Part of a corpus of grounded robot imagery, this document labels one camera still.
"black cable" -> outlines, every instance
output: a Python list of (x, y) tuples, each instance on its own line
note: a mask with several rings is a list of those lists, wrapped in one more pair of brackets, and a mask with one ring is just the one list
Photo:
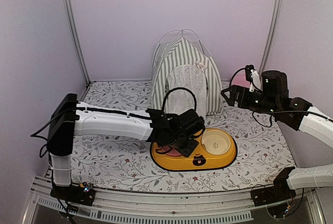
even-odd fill
[(160, 148), (159, 150), (155, 150), (155, 152), (159, 155), (165, 155), (165, 154), (169, 153), (172, 149), (173, 149), (172, 147), (169, 147), (169, 149), (167, 151), (161, 152), (162, 148)]
[(45, 148), (46, 145), (47, 145), (47, 144), (44, 144), (44, 145), (41, 147), (41, 149), (40, 149), (40, 158), (43, 158), (44, 155), (47, 153), (47, 148), (46, 148), (46, 150), (45, 150), (44, 153), (42, 154), (43, 148)]
[(163, 104), (162, 104), (162, 111), (164, 112), (164, 108), (165, 108), (165, 104), (167, 103), (167, 99), (168, 99), (168, 96), (176, 91), (176, 90), (185, 90), (187, 91), (188, 93), (191, 94), (191, 96), (193, 97), (193, 101), (194, 101), (194, 111), (197, 111), (197, 99), (196, 99), (196, 96), (193, 94), (193, 92), (187, 88), (184, 88), (184, 87), (177, 87), (177, 88), (174, 88), (174, 89), (171, 89), (167, 92), (167, 94), (165, 95), (164, 99), (163, 99)]
[(291, 213), (289, 213), (289, 214), (286, 214), (285, 217), (288, 217), (288, 216), (290, 216), (290, 215), (293, 215), (293, 214), (294, 214), (294, 213), (300, 208), (300, 206), (301, 206), (301, 204), (302, 204), (303, 197), (304, 197), (304, 188), (303, 188), (303, 190), (302, 190), (302, 196), (301, 196), (300, 203), (297, 205), (297, 207), (294, 209), (293, 212), (291, 212)]
[(269, 190), (265, 185), (263, 185), (263, 184), (256, 184), (256, 185), (254, 185), (253, 187), (252, 187), (252, 189), (251, 189), (251, 192), (250, 192), (250, 196), (251, 196), (251, 199), (252, 200), (254, 200), (254, 197), (253, 197), (253, 189), (254, 188), (257, 188), (257, 187), (259, 187), (259, 186), (263, 186), (264, 188), (265, 188), (265, 190), (267, 190), (268, 192), (270, 192), (270, 193), (272, 193), (273, 191), (271, 191), (271, 190)]
[(40, 139), (43, 139), (43, 140), (47, 141), (47, 138), (46, 138), (46, 137), (43, 137), (43, 136), (41, 136), (41, 135), (34, 135), (34, 136), (32, 136), (32, 137), (40, 138)]
[[(127, 116), (127, 112), (121, 111), (121, 110), (116, 110), (116, 109), (104, 109), (104, 108), (88, 107), (87, 110), (92, 111), (92, 112), (102, 112), (102, 113), (118, 114), (118, 115)], [(151, 118), (148, 117), (148, 116), (141, 116), (141, 115), (137, 115), (137, 114), (134, 114), (134, 113), (129, 113), (128, 116), (139, 118), (139, 119), (144, 119), (144, 120), (151, 120)]]
[(65, 109), (65, 110), (63, 110), (63, 111), (61, 111), (61, 112), (59, 112), (57, 115), (55, 115), (55, 116), (53, 116), (51, 119), (50, 119), (50, 121), (48, 121), (46, 124), (44, 124), (44, 126), (42, 126), (40, 129), (38, 129), (36, 132), (34, 132), (33, 134), (31, 134), (30, 135), (30, 137), (37, 137), (37, 138), (40, 138), (40, 137), (38, 137), (37, 135), (40, 133), (40, 132), (42, 132), (44, 129), (46, 129), (47, 128), (47, 126), (49, 126), (54, 120), (56, 120), (59, 116), (62, 116), (63, 114), (65, 114), (65, 113), (67, 113), (67, 112), (69, 112), (69, 111), (72, 111), (72, 110), (76, 110), (76, 109), (78, 109), (78, 110), (84, 110), (85, 108), (83, 108), (83, 107), (79, 107), (79, 108), (77, 108), (77, 107), (75, 107), (75, 108), (68, 108), (68, 109)]
[(274, 114), (284, 114), (284, 113), (302, 113), (302, 114), (305, 114), (305, 115), (315, 115), (315, 116), (319, 116), (319, 117), (322, 117), (324, 118), (325, 120), (328, 120), (330, 122), (333, 122), (333, 119), (331, 118), (328, 118), (326, 116), (323, 116), (321, 114), (318, 114), (316, 112), (311, 112), (311, 111), (303, 111), (303, 110), (286, 110), (286, 111), (277, 111), (277, 112), (259, 112), (259, 111), (256, 111), (256, 110), (253, 110), (253, 109), (250, 109), (251, 111), (255, 112), (255, 113), (258, 113), (258, 114), (268, 114), (268, 115), (274, 115)]
[(258, 122), (258, 120), (256, 119), (256, 117), (254, 116), (254, 112), (252, 112), (252, 117), (254, 118), (254, 120), (261, 126), (265, 127), (265, 128), (270, 128), (272, 125), (273, 125), (273, 121), (272, 121), (272, 118), (273, 118), (273, 115), (270, 116), (270, 125), (269, 126), (266, 126), (264, 124), (261, 124), (260, 122)]
[(201, 133), (200, 133), (200, 134), (198, 134), (198, 135), (192, 135), (193, 139), (196, 139), (196, 138), (199, 138), (200, 136), (202, 136), (205, 130), (206, 130), (206, 128), (204, 127), (204, 128), (201, 130)]
[(231, 88), (231, 83), (233, 82), (233, 79), (235, 78), (235, 76), (240, 73), (242, 70), (245, 70), (246, 68), (241, 68), (239, 70), (237, 70), (234, 74), (233, 77), (231, 77), (230, 82), (229, 82), (229, 88)]
[[(53, 182), (53, 171), (51, 173), (51, 181)], [(76, 224), (76, 222), (73, 220), (72, 216), (70, 215), (70, 213), (68, 212), (68, 209), (63, 205), (63, 203), (61, 202), (61, 200), (59, 199), (59, 197), (57, 196), (57, 193), (56, 191), (54, 190), (54, 195), (56, 196), (56, 199), (57, 201), (59, 202), (59, 204), (61, 205), (61, 207), (65, 210), (66, 212), (66, 217), (68, 219), (68, 221), (71, 223), (71, 224)]]

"pet tent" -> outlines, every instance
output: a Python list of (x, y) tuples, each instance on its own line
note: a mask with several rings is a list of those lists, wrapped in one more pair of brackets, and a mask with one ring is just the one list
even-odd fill
[[(185, 31), (191, 31), (198, 40), (190, 42), (184, 37)], [(206, 77), (206, 115), (221, 114), (222, 99), (220, 92), (222, 90), (222, 82), (209, 50), (192, 30), (179, 30), (178, 32), (181, 33), (180, 37), (161, 43), (161, 40), (167, 35), (165, 34), (154, 51), (152, 60), (152, 108), (161, 109), (163, 98), (169, 90), (168, 76), (177, 67), (192, 65), (201, 69)]]

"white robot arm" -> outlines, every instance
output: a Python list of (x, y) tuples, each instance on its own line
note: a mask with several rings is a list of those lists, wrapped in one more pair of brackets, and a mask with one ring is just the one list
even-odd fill
[[(79, 102), (78, 107), (107, 109)], [(75, 122), (74, 135), (105, 134), (126, 136), (138, 140), (147, 140), (152, 132), (151, 120), (130, 116), (130, 113), (149, 118), (144, 110), (123, 111), (126, 115), (110, 114), (105, 112), (77, 110), (79, 119)]]
[[(287, 76), (276, 70), (259, 74), (253, 65), (245, 68), (246, 80), (251, 82), (249, 88), (232, 85), (221, 91), (229, 106), (237, 106), (259, 114), (269, 114), (275, 121), (316, 137), (333, 148), (333, 120), (320, 112), (306, 100), (296, 97), (289, 98)], [(333, 165), (314, 168), (287, 167), (274, 179), (270, 190), (253, 190), (254, 200), (258, 204), (273, 200), (285, 200), (300, 188), (333, 186)]]
[[(324, 115), (316, 107), (310, 107), (309, 112)], [(333, 122), (317, 115), (303, 117), (299, 130), (316, 137), (329, 147), (333, 148)], [(321, 188), (333, 186), (333, 164), (314, 168), (295, 168), (289, 174), (287, 183), (290, 189)]]

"lavender wall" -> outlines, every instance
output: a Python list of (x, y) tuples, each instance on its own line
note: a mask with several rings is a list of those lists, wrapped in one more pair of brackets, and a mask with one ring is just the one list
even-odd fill
[(93, 80), (148, 79), (159, 38), (195, 30), (222, 79), (263, 54), (274, 0), (72, 0)]
[(44, 141), (29, 135), (84, 82), (62, 0), (0, 0), (0, 223), (19, 223)]
[[(267, 69), (288, 76), (290, 96), (333, 116), (333, 0), (283, 0)], [(333, 150), (281, 124), (299, 167), (333, 163)], [(318, 191), (327, 223), (333, 223), (333, 190)]]

